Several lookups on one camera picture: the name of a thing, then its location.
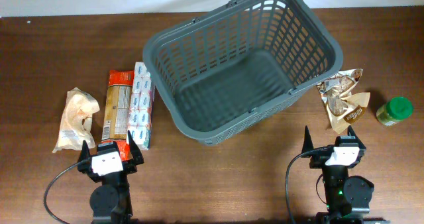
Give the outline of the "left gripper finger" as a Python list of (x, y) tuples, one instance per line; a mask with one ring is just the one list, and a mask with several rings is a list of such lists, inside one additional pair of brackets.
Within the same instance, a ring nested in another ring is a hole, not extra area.
[(127, 132), (127, 138), (129, 140), (130, 153), (132, 155), (131, 162), (133, 164), (143, 164), (144, 163), (143, 155), (142, 155), (139, 147), (137, 146), (137, 144), (133, 140), (133, 136), (131, 135), (130, 131)]
[(81, 147), (81, 152), (79, 154), (78, 162), (80, 164), (87, 164), (90, 161), (91, 155), (89, 152), (88, 144), (84, 140)]

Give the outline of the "brown snack bag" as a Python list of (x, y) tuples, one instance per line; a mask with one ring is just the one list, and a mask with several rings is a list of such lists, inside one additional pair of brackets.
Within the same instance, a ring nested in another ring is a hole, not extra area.
[(352, 93), (362, 72), (362, 68), (339, 71), (317, 84), (331, 128), (338, 134), (359, 120), (369, 104), (370, 92)]

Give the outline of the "clear bag of bread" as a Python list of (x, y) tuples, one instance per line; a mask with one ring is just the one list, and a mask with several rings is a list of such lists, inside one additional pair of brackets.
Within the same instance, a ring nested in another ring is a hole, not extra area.
[(63, 149), (81, 150), (83, 141), (88, 148), (95, 147), (91, 134), (93, 114), (100, 110), (98, 101), (75, 87), (67, 92), (66, 105), (60, 121), (60, 129), (53, 153)]

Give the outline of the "tissue pack multipack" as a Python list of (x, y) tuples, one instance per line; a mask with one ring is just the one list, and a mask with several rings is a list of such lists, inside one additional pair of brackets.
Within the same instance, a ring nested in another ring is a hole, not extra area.
[(144, 62), (136, 62), (127, 129), (141, 150), (150, 148), (154, 95), (155, 85), (151, 73)]

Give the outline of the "green lid jar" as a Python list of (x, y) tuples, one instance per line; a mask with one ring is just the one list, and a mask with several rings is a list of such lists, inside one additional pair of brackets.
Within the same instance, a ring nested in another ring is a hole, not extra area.
[(413, 114), (414, 107), (406, 97), (394, 97), (381, 106), (376, 113), (377, 120), (385, 125), (392, 126)]

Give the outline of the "orange cracker package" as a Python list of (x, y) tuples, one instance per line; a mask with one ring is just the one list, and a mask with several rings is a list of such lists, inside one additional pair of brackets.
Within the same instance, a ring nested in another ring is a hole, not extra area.
[(127, 125), (133, 79), (133, 71), (109, 71), (101, 142), (115, 141), (122, 161), (129, 159)]

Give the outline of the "grey plastic basket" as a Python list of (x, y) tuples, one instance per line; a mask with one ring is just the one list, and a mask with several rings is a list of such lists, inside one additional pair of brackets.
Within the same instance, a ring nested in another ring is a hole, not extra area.
[(142, 57), (175, 126), (206, 145), (291, 106), (343, 64), (303, 0), (230, 0), (155, 34)]

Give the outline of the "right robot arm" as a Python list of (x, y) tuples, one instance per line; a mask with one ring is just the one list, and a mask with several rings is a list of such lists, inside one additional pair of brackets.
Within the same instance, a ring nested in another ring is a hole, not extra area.
[(305, 128), (302, 157), (310, 159), (311, 169), (322, 171), (327, 206), (325, 213), (315, 216), (316, 223), (364, 223), (374, 184), (362, 176), (350, 176), (348, 171), (359, 164), (365, 152), (365, 145), (352, 127), (334, 144), (320, 148), (313, 146), (309, 129)]

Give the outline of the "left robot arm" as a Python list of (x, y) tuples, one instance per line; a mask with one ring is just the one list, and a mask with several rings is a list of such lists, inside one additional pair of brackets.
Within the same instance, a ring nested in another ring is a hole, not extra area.
[(91, 194), (89, 204), (93, 210), (93, 223), (134, 224), (127, 176), (137, 172), (137, 166), (144, 163), (139, 147), (128, 133), (129, 150), (132, 158), (122, 161), (115, 141), (101, 144), (97, 153), (91, 155), (86, 142), (78, 158), (78, 171), (87, 174), (95, 183), (100, 182)]

